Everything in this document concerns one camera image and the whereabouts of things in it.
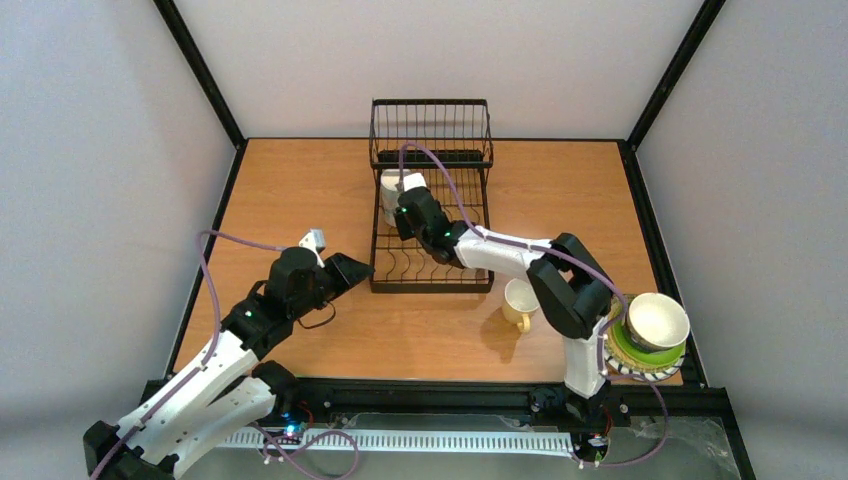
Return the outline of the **yellow mug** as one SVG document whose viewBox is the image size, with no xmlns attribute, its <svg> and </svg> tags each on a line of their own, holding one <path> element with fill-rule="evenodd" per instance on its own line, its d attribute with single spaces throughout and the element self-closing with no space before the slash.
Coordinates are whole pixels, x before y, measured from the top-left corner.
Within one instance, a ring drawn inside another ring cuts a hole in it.
<svg viewBox="0 0 848 480">
<path fill-rule="evenodd" d="M 539 308 L 540 304 L 530 283 L 512 279 L 506 284 L 501 312 L 504 319 L 520 334 L 531 330 L 532 317 Z"/>
</svg>

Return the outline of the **black wire dish rack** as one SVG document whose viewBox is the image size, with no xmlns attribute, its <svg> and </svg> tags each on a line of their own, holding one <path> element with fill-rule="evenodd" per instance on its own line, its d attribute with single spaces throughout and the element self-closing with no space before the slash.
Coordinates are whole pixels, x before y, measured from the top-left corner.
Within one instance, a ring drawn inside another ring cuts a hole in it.
<svg viewBox="0 0 848 480">
<path fill-rule="evenodd" d="M 483 294 L 494 275 L 459 265 L 453 242 L 490 224 L 494 164 L 484 99 L 375 99 L 370 287 L 382 294 Z"/>
</svg>

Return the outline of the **white floral mug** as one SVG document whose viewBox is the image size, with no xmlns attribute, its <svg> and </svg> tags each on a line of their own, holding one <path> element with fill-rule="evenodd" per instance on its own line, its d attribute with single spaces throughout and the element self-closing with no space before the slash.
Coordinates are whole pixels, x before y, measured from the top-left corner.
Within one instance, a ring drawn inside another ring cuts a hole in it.
<svg viewBox="0 0 848 480">
<path fill-rule="evenodd" d="M 414 171 L 405 170 L 404 174 L 401 175 L 398 169 L 386 169 L 380 174 L 380 205 L 384 220 L 390 227 L 396 226 L 395 209 L 398 207 L 398 197 L 400 195 L 398 187 L 400 178 L 406 178 L 414 174 Z"/>
</svg>

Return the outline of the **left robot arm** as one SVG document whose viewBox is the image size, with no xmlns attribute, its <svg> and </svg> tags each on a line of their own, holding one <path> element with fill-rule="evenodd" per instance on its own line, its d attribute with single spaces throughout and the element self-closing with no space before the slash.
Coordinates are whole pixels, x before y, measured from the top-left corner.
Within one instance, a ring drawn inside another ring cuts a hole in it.
<svg viewBox="0 0 848 480">
<path fill-rule="evenodd" d="M 179 479 L 227 437 L 293 400 L 296 377 L 267 355 L 295 324 L 365 281 L 372 266 L 283 250 L 181 371 L 116 424 L 83 436 L 92 479 Z"/>
</svg>

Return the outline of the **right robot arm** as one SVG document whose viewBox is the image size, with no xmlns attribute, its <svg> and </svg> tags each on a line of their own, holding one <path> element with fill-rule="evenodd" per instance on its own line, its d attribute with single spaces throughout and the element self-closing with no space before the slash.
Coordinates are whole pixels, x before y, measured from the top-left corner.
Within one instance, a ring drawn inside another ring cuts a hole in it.
<svg viewBox="0 0 848 480">
<path fill-rule="evenodd" d="M 395 221 L 401 239 L 417 239 L 440 264 L 529 283 L 544 318 L 564 337 L 565 386 L 586 399 L 599 393 L 605 383 L 601 324 L 622 293 L 576 236 L 530 240 L 452 221 L 426 187 L 399 195 Z"/>
</svg>

